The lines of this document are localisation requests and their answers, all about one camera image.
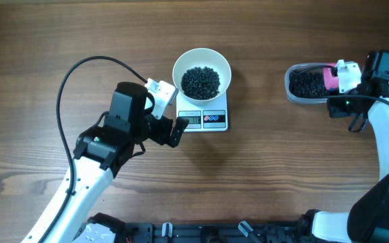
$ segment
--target wood grain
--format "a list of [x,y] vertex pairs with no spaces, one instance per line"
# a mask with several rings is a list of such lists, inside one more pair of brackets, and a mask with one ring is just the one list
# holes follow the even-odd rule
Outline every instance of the wood grain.
[[[68,168],[55,121],[60,82],[78,60],[109,55],[172,82],[185,51],[208,47],[232,67],[230,129],[146,142],[90,212],[160,223],[296,219],[346,211],[378,180],[370,127],[347,132],[325,105],[286,100],[293,64],[365,61],[389,49],[389,1],[141,1],[0,5],[0,242],[19,242]],[[109,109],[121,81],[107,61],[82,65],[63,94],[70,148]],[[175,117],[175,107],[166,111]]]

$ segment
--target digital scale display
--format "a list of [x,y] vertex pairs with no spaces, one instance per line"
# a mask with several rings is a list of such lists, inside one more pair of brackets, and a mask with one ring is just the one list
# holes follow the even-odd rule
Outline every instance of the digital scale display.
[[201,123],[201,117],[183,117],[188,120],[189,124],[200,124]]

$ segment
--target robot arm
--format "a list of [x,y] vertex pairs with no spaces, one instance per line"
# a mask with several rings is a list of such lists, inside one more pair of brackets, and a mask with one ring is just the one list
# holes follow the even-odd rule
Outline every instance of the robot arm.
[[[145,152],[144,140],[150,138],[160,145],[177,146],[188,121],[178,118],[172,129],[173,121],[163,116],[175,95],[175,87],[164,81],[157,83],[149,79],[145,87],[120,82],[103,127],[93,126],[77,139],[73,151],[75,178],[70,177],[68,169],[51,202],[22,242],[72,242],[91,207],[112,183],[121,166]],[[142,152],[133,154],[135,144],[141,146]],[[70,180],[74,180],[73,193],[56,224],[43,238],[63,204]],[[86,240],[110,240],[114,236],[107,230]]]
[[[389,102],[389,52],[367,56],[361,83],[347,94],[380,97]],[[354,99],[329,101],[330,115],[359,115],[368,118],[375,132],[380,164],[380,182],[359,200],[350,213],[316,212],[311,233],[335,242],[389,242],[389,105]]]

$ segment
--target pink gripper part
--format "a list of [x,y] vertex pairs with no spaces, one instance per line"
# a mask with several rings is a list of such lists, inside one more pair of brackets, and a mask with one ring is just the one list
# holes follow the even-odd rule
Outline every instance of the pink gripper part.
[[[327,65],[336,67],[335,63],[327,63]],[[338,88],[338,77],[333,77],[330,68],[326,67],[323,69],[323,82],[325,83],[325,88],[327,90],[334,90]]]

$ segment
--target black beans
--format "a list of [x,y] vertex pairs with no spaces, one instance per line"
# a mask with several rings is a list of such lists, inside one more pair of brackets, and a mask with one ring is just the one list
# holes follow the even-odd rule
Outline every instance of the black beans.
[[214,98],[220,85],[219,75],[209,67],[194,67],[182,76],[181,88],[192,99],[207,100]]
[[292,71],[289,74],[289,91],[296,97],[300,98],[317,98],[329,95],[323,82],[321,73],[302,73]]

